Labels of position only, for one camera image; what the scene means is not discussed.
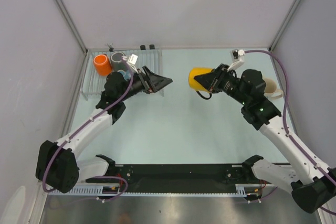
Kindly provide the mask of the beige patterned ceramic mug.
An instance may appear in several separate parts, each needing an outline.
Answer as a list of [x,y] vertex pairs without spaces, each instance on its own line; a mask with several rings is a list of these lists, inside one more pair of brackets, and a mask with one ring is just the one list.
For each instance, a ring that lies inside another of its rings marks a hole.
[[267,97],[269,100],[277,100],[282,98],[284,95],[284,92],[282,89],[279,89],[277,86],[277,83],[269,78],[263,78],[266,87],[264,91],[265,97]]

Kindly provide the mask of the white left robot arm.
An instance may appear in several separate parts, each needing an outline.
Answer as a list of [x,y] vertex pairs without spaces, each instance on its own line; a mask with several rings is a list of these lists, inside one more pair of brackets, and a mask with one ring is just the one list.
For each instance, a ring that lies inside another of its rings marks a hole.
[[129,80],[120,72],[108,74],[100,101],[83,125],[54,142],[46,140],[40,146],[35,176],[42,182],[43,190],[67,193],[77,182],[87,179],[112,181],[116,169],[111,159],[96,155],[79,162],[78,157],[100,133],[122,116],[126,109],[125,100],[138,93],[157,93],[172,82],[171,78],[160,76],[147,66],[131,74]]

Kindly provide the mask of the yellow mug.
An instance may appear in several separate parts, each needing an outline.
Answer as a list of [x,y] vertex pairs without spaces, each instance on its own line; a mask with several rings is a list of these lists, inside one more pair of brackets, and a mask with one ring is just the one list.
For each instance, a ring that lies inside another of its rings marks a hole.
[[204,87],[204,76],[211,73],[212,68],[193,68],[188,75],[188,84],[190,88],[196,91],[199,97],[204,100],[212,98],[212,93]]

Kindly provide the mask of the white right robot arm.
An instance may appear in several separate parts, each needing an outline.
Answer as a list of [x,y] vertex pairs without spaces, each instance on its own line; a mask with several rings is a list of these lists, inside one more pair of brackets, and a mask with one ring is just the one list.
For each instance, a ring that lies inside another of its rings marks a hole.
[[188,76],[190,87],[210,95],[224,92],[242,105],[244,119],[269,139],[291,165],[274,165],[255,155],[245,160],[243,179],[270,182],[288,192],[305,212],[313,213],[335,197],[335,169],[318,158],[297,135],[283,123],[278,108],[264,95],[262,73],[247,69],[237,77],[228,65],[217,68],[194,68]]

